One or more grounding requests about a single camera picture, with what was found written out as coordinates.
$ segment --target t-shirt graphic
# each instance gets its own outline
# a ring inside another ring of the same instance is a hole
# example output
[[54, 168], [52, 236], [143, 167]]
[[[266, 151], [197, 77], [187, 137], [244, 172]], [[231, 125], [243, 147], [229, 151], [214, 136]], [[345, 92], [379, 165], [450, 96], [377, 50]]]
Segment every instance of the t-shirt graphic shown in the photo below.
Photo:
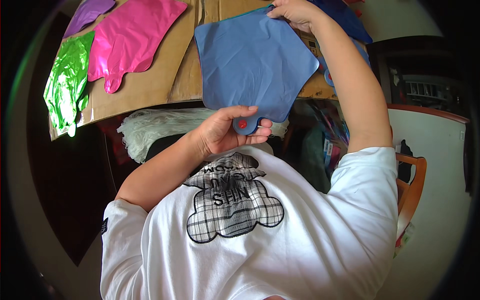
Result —
[[257, 167], [255, 158], [235, 152], [206, 165], [184, 182], [202, 189], [193, 199], [195, 212], [187, 220], [190, 239], [208, 243], [217, 235], [233, 238], [248, 233], [257, 224], [280, 224], [283, 206], [254, 180], [266, 175]]

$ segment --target table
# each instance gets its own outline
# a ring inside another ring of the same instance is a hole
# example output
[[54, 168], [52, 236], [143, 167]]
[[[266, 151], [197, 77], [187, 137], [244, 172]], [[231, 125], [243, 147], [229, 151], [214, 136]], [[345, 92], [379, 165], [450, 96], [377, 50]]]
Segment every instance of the table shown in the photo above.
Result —
[[[116, 0], [115, 11], [127, 0]], [[104, 78], [88, 82], [88, 105], [77, 116], [77, 126], [94, 123], [165, 103], [202, 100], [202, 75], [193, 30], [199, 24], [217, 22], [266, 6], [265, 0], [181, 0], [188, 4], [186, 11], [176, 20], [163, 38], [154, 55], [151, 67], [140, 73], [126, 73], [117, 92], [107, 94]], [[81, 36], [107, 17], [100, 15], [95, 22], [73, 36]], [[318, 46], [312, 47], [314, 37], [297, 31], [302, 41], [316, 56], [321, 55]], [[299, 93], [300, 98], [338, 100], [323, 75], [316, 72]], [[65, 132], [58, 132], [49, 121], [51, 140]]]

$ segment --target chair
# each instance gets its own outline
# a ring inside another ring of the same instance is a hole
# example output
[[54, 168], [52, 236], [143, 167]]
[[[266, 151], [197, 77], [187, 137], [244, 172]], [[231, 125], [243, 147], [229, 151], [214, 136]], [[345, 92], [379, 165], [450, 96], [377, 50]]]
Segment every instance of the chair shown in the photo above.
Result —
[[396, 185], [398, 187], [398, 227], [396, 230], [396, 239], [398, 240], [417, 209], [423, 190], [423, 183], [425, 182], [427, 161], [423, 157], [412, 157], [400, 153], [396, 153], [396, 159], [400, 162], [415, 166], [415, 176], [411, 184], [398, 178], [396, 179]]

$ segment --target white t-shirt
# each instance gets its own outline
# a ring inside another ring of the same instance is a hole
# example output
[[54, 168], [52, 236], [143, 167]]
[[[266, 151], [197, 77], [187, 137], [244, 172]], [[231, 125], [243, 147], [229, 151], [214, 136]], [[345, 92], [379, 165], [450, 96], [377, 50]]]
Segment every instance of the white t-shirt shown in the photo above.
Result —
[[103, 299], [374, 298], [395, 248], [393, 148], [345, 155], [327, 195], [251, 146], [212, 158], [150, 213], [108, 204]]

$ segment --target red dot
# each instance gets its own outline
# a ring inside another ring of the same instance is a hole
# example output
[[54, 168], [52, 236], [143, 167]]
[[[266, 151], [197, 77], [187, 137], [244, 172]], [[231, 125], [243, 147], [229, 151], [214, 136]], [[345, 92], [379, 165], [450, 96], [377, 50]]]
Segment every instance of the red dot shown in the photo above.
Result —
[[239, 127], [242, 128], [242, 129], [245, 128], [245, 127], [247, 127], [247, 121], [245, 121], [245, 120], [240, 120], [240, 121], [239, 121]]

